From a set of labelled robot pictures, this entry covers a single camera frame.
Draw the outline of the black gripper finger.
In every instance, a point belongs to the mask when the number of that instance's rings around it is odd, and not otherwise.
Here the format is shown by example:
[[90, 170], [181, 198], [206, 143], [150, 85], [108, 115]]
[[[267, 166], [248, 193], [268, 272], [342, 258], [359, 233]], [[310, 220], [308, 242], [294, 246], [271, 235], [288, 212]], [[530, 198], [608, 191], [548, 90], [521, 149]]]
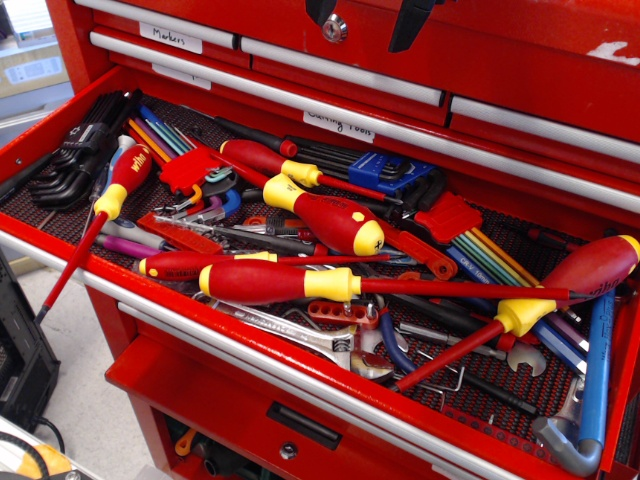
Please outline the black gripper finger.
[[407, 51], [416, 40], [440, 0], [404, 0], [398, 12], [388, 45], [390, 53]]
[[322, 26], [333, 13], [337, 0], [306, 0], [305, 11], [318, 26]]

